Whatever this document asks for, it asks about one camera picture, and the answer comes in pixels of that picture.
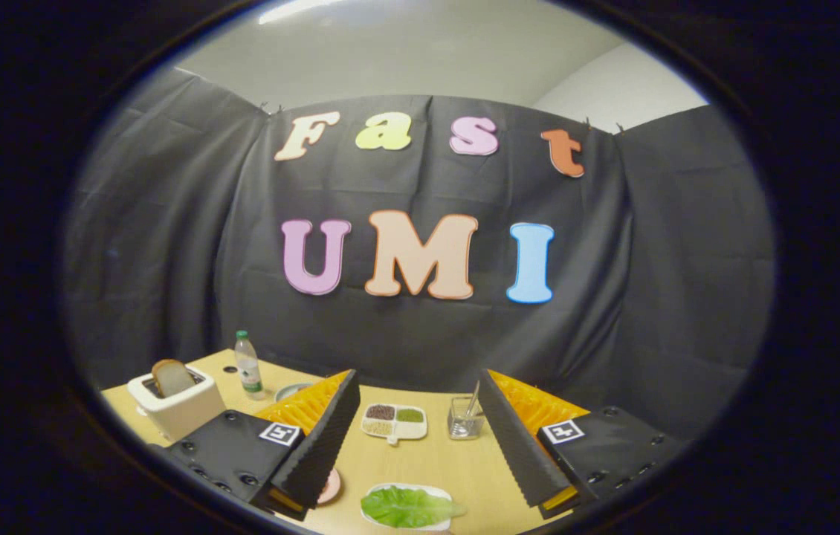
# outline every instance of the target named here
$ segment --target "wooden table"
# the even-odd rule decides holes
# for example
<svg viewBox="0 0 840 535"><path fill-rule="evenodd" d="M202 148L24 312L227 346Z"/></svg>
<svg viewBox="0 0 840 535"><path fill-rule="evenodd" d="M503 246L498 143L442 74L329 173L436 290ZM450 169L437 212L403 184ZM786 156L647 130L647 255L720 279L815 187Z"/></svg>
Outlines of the wooden table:
<svg viewBox="0 0 840 535"><path fill-rule="evenodd" d="M226 349L193 361L191 365L215 378L228 409L247 414L274 403L274 393L284 386L322 379L262 361L261 377L267 395L265 399L255 401L242 392L236 373L224 372L223 368L234 366L234 362L232 350ZM455 535L521 533L554 520L543 521L538 509L526 505L488 423L478 439L450 440L447 431L450 399L462 394L409 392L374 386L360 386L360 390L360 409L335 464L341 475L340 494L334 501L309 511L304 522L278 515L280 518L327 535L408 532L407 529L374 525L360 513L360 499L373 485L405 483L439 487L453 495L455 502L468 508L467 514L453 519L450 532ZM104 390L102 394L139 438L148 444L169 446L154 424L137 411L137 403L125 385ZM360 419L371 403L422 407L429 419L427 436L415 441L400 440L392 447L383 438L363 433Z"/></svg>

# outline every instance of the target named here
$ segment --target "foam letter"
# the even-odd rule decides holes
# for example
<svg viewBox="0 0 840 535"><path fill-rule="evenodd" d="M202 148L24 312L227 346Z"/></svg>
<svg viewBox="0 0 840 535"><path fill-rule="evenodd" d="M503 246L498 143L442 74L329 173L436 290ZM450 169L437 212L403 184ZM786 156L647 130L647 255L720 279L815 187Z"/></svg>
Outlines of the foam letter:
<svg viewBox="0 0 840 535"><path fill-rule="evenodd" d="M489 133L496 131L496 124L487 117L460 117L450 129L450 148L458 155L492 155L499 148L499 140Z"/></svg>
<svg viewBox="0 0 840 535"><path fill-rule="evenodd" d="M569 138L569 133L566 131L546 131L542 132L542 138L549 142L549 158L552 159L552 165L560 173L572 178L579 178L586 174L586 169L582 167L582 163L576 163L572 159L572 152L582 152L582 145L572 138Z"/></svg>
<svg viewBox="0 0 840 535"><path fill-rule="evenodd" d="M436 278L427 291L437 299L467 299L474 294L468 281L470 239L479 226L475 217L446 215L420 242L410 217L399 210L380 210L370 214L370 224L377 230L377 257L373 278L364 285L368 294L392 296L400 293L400 283L393 278L394 265L413 295L420 294L430 272Z"/></svg>
<svg viewBox="0 0 840 535"><path fill-rule="evenodd" d="M288 277L288 284L302 294L330 294L341 282L344 236L351 231L351 222L334 219L321 224L321 231L327 241L324 247L324 271L317 276L311 275L304 268L304 244L311 229L311 222L305 219L281 224L281 231L285 234L285 276Z"/></svg>
<svg viewBox="0 0 840 535"><path fill-rule="evenodd" d="M546 285L546 263L555 231L546 224L517 223L509 228L509 234L519 243L519 260L516 284L505 291L506 297L515 302L549 301L552 291Z"/></svg>
<svg viewBox="0 0 840 535"><path fill-rule="evenodd" d="M363 129L355 139L360 149L400 150L410 145L410 115L390 111L366 120L368 128Z"/></svg>
<svg viewBox="0 0 840 535"><path fill-rule="evenodd" d="M321 139L325 123L334 126L340 120L341 114L337 111L294 119L294 121L291 121L294 128L291 129L288 141L285 142L281 150L275 153L274 159L277 161L294 160L304 156L305 152L308 151L304 147L304 142L307 141L309 145L314 145L317 140Z"/></svg>

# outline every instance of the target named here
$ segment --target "seeds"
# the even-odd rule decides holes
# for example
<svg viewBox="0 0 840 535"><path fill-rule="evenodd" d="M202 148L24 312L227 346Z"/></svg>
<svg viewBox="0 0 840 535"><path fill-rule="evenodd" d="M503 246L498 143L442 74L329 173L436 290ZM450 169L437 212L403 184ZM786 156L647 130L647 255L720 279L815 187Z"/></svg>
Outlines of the seeds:
<svg viewBox="0 0 840 535"><path fill-rule="evenodd" d="M423 412L415 409L400 409L397 411L398 422L423 422Z"/></svg>
<svg viewBox="0 0 840 535"><path fill-rule="evenodd" d="M393 407L389 404L375 404L368 407L366 416L377 420L393 420Z"/></svg>
<svg viewBox="0 0 840 535"><path fill-rule="evenodd" d="M390 431L393 430L393 426L387 422L365 422L364 430L376 435L389 435Z"/></svg>

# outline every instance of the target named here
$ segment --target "bottle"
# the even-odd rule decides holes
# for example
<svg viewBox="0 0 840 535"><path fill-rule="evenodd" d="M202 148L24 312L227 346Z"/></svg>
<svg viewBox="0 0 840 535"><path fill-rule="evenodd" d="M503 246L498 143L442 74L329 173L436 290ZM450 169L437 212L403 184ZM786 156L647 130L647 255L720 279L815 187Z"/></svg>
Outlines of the bottle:
<svg viewBox="0 0 840 535"><path fill-rule="evenodd" d="M236 365L245 395L253 400L265 397L261 387L261 372L258 369L258 355L254 352L246 331L236 332Z"/></svg>

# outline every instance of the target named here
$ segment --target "black curtain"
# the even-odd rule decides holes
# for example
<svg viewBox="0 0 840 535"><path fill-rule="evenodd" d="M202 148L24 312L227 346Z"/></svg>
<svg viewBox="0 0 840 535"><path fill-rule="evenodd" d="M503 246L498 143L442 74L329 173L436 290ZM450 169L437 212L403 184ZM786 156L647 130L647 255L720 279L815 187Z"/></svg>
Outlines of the black curtain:
<svg viewBox="0 0 840 535"><path fill-rule="evenodd" d="M338 111L307 155L276 162L294 118ZM376 113L411 118L400 150L362 150ZM450 125L494 120L499 149L457 155ZM549 142L582 143L584 175ZM478 221L462 301L377 297L369 214L403 210L421 240L448 214ZM281 223L345 219L341 282L288 284ZM552 301L508 300L512 224L548 224ZM487 366L576 403L620 403L689 435L746 372L772 285L766 206L753 168L709 106L613 136L533 109L474 99L366 97L269 115L184 71L152 78L117 111L73 197L66 300L76 355L97 385L161 358L191 361L247 329L261 356L305 372L356 368L367 385L465 392Z"/></svg>
<svg viewBox="0 0 840 535"><path fill-rule="evenodd" d="M615 139L635 222L607 400L691 438L763 339L775 280L766 197L711 106Z"/></svg>

